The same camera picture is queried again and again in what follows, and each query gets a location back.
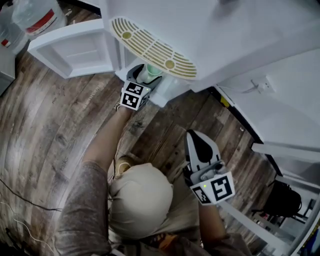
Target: black cable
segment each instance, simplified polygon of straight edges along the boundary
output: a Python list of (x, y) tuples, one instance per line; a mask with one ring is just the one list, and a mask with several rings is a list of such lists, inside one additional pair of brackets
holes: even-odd
[(57, 211), (57, 212), (61, 212), (61, 208), (53, 208), (53, 209), (50, 209), (50, 208), (46, 208), (46, 207), (43, 207), (43, 206), (41, 206), (41, 205), (35, 204), (35, 203), (33, 203), (33, 202), (31, 202), (31, 201), (29, 201), (29, 200), (27, 200), (27, 199), (24, 199), (23, 197), (21, 197), (21, 196), (18, 195), (17, 193), (13, 192), (13, 191), (11, 190), (11, 188), (8, 187), (7, 184), (4, 183), (4, 181), (3, 181), (1, 178), (0, 178), (0, 182), (2, 182), (3, 185), (5, 185), (6, 188), (7, 188), (8, 190), (10, 190), (10, 192), (11, 192), (12, 194), (14, 194), (14, 195), (17, 196), (18, 198), (22, 199), (23, 201), (26, 201), (26, 202), (28, 202), (29, 204), (32, 204), (33, 206), (39, 207), (39, 208), (41, 208), (41, 209), (43, 209), (43, 210), (46, 210), (46, 211)]
[(115, 180), (115, 177), (116, 177), (116, 156), (114, 156), (114, 158), (113, 158), (113, 178), (112, 178), (112, 181)]

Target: white wire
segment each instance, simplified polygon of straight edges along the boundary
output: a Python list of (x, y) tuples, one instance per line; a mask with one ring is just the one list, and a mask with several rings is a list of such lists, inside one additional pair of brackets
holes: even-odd
[(37, 241), (37, 242), (41, 242), (41, 243), (46, 244), (46, 245), (49, 247), (49, 249), (51, 250), (51, 252), (53, 252), (53, 255), (55, 254), (54, 250), (52, 250), (52, 248), (50, 247), (49, 244), (47, 244), (45, 241), (41, 241), (41, 240), (35, 239), (35, 238), (31, 235), (30, 230), (29, 230), (29, 228), (27, 227), (27, 225), (24, 224), (24, 223), (22, 223), (21, 221), (15, 219), (14, 215), (17, 215), (17, 213), (14, 212), (14, 210), (12, 210), (12, 208), (11, 208), (11, 206), (10, 206), (9, 204), (7, 204), (7, 203), (5, 203), (5, 202), (0, 202), (0, 204), (6, 205), (6, 206), (8, 206), (8, 207), (10, 208), (10, 210), (11, 210), (11, 212), (12, 212), (12, 214), (13, 214), (13, 219), (14, 219), (16, 222), (18, 222), (18, 223), (20, 223), (20, 224), (22, 224), (22, 225), (24, 225), (24, 226), (26, 227), (26, 229), (27, 229), (28, 232), (29, 232), (30, 237), (31, 237), (33, 240), (35, 240), (35, 241)]

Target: person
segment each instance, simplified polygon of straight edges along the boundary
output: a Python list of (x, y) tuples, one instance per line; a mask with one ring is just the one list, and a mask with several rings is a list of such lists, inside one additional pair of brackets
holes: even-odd
[(107, 171), (132, 113), (121, 106), (88, 146), (55, 231), (57, 254), (251, 255), (240, 234), (226, 233), (216, 206), (198, 203), (181, 166), (166, 177), (150, 163), (121, 157), (119, 176), (108, 185)]

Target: wall outlet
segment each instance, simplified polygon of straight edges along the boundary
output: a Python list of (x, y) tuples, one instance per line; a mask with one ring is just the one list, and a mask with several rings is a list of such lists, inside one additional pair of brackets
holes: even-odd
[(253, 79), (251, 82), (261, 94), (271, 94), (276, 92), (275, 88), (272, 86), (270, 80), (266, 76)]

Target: gray shirt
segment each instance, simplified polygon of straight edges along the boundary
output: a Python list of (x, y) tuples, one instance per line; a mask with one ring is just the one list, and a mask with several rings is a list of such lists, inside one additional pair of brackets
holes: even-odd
[[(107, 173), (94, 162), (82, 164), (71, 190), (55, 233), (55, 249), (61, 256), (108, 255)], [(127, 256), (162, 256), (163, 251), (141, 241), (123, 245)], [(170, 255), (176, 256), (250, 256), (246, 243), (239, 234), (228, 234), (225, 239), (202, 248), (179, 235)]]

